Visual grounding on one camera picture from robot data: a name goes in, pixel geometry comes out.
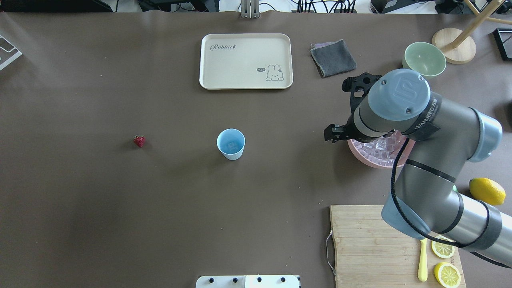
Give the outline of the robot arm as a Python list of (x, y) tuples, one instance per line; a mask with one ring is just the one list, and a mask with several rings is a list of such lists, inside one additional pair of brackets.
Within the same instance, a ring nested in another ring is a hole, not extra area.
[(327, 142), (372, 142), (394, 131), (414, 142), (400, 173), (392, 168), (383, 220), (412, 238), (444, 235), (452, 246), (511, 268), (511, 217), (454, 187), (466, 162), (497, 148), (500, 122), (433, 92), (409, 69), (348, 77), (342, 90), (350, 93), (351, 115), (345, 125), (327, 126)]

